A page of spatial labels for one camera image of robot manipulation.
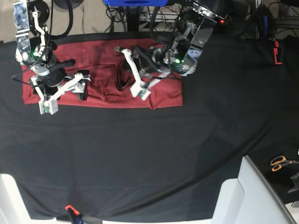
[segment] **black tablecloth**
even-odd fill
[[[70,36],[62,42],[134,38]],[[86,215],[125,222],[211,218],[223,181],[249,154],[285,203],[298,167],[271,173],[269,161],[298,158],[297,51],[275,65],[265,43],[213,35],[184,79],[184,106],[99,109],[60,106],[39,115],[24,105],[15,43],[0,45],[0,167],[17,181],[32,218]]]

